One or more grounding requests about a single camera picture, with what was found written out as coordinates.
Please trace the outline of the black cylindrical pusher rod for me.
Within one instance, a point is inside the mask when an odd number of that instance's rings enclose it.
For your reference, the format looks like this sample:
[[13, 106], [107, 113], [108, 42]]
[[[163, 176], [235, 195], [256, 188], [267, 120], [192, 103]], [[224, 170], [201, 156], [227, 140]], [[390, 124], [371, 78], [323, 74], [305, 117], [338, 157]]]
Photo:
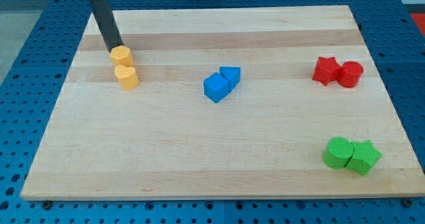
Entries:
[[113, 48], [124, 44], [110, 3], [108, 0], [89, 0], [89, 4], [105, 46], [110, 53]]

